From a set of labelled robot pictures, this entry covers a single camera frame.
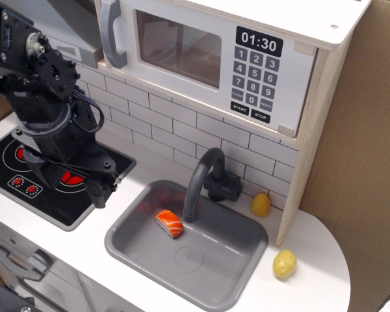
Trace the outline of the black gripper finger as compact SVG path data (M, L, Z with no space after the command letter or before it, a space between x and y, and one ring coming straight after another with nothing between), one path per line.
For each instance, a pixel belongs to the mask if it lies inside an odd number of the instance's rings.
M121 182L121 176L91 174L85 179L84 187L95 208L102 209Z

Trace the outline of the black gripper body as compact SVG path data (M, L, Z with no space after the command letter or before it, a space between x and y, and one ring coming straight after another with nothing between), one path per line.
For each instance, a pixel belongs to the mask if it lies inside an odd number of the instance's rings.
M100 185L106 183L110 189L118 186L119 173L114 159L94 139L86 140L67 161L44 155L26 144L23 147L27 166L50 189L58 186L66 172L91 178Z

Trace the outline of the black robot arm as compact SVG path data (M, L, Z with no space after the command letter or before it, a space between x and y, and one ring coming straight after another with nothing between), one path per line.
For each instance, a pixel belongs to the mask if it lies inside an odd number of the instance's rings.
M66 172L84 177L95 207L103 208L120 181L116 163L96 142L103 115L77 86L72 60L53 49L25 16L0 3L0 94L17 116L14 138L27 166L47 187Z

